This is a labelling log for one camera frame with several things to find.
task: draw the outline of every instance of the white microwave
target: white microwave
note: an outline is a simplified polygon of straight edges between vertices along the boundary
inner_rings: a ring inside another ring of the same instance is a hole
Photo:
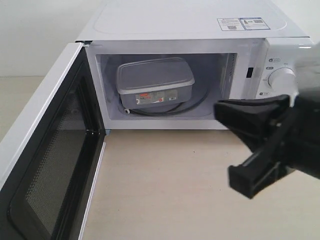
[[[0,238],[80,239],[106,130],[224,129],[214,103],[293,98],[294,62],[312,46],[269,0],[106,1],[0,142]],[[168,58],[193,74],[184,110],[129,113],[119,67]]]

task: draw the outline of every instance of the gray lid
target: gray lid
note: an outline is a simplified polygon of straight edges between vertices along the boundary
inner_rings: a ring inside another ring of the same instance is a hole
[[[187,62],[179,57],[123,64],[117,70],[119,94],[181,88],[195,83]]]

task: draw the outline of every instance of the mesh screen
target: mesh screen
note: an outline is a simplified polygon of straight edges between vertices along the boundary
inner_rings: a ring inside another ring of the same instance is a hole
[[[25,196],[51,235],[86,137],[77,94],[68,94],[52,126],[36,156],[40,164]]]

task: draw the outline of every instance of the white wall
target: white wall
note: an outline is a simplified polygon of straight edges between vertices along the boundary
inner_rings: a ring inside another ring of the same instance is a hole
[[[0,0],[0,76],[46,75],[100,1]],[[320,41],[319,0],[273,2],[315,42]]]

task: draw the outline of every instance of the microwave door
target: microwave door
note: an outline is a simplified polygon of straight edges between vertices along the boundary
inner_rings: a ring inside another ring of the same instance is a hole
[[[78,239],[104,137],[85,48],[70,43],[0,144],[0,239]]]

